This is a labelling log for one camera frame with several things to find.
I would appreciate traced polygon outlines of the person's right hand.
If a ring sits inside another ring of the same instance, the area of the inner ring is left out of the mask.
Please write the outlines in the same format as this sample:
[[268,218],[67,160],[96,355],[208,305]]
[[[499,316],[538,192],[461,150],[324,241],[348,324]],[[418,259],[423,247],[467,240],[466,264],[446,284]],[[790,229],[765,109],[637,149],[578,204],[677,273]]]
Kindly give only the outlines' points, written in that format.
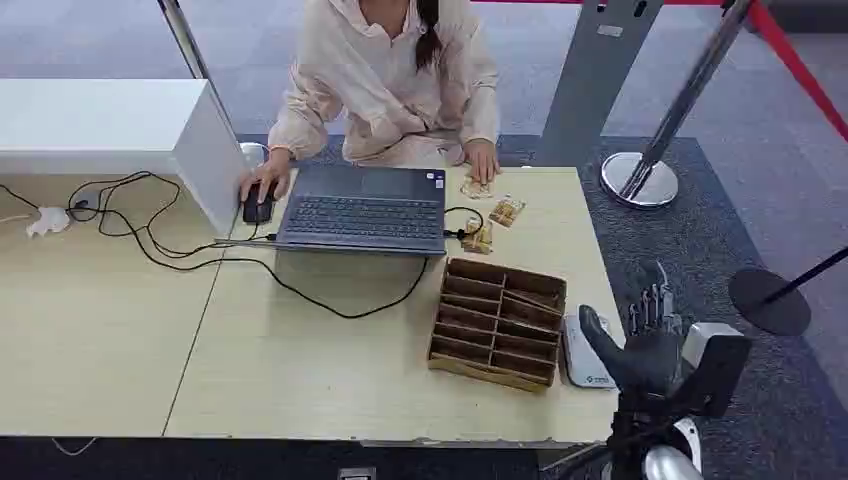
[[292,152],[284,146],[273,146],[268,159],[261,166],[246,174],[240,183],[240,201],[244,203],[254,185],[259,186],[259,197],[264,199],[272,193],[274,200],[281,199],[288,191],[291,179]]

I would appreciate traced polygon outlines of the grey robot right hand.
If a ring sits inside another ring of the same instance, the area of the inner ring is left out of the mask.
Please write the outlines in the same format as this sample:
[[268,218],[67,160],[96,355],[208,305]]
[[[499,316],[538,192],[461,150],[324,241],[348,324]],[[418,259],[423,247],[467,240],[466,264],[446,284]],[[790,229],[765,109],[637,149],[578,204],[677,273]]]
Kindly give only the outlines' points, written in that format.
[[667,272],[658,260],[643,265],[647,283],[630,305],[633,328],[620,347],[602,328],[597,312],[578,308],[580,329],[608,374],[625,392],[666,396],[681,378],[683,320],[675,310]]

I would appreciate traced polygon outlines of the person's left hand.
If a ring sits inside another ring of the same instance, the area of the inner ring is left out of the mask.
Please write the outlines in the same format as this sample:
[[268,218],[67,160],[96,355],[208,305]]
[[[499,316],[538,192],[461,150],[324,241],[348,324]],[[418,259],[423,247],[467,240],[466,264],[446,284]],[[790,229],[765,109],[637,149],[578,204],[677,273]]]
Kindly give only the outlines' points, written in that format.
[[473,139],[462,146],[464,161],[469,165],[469,175],[480,185],[488,185],[500,173],[496,145],[487,139]]

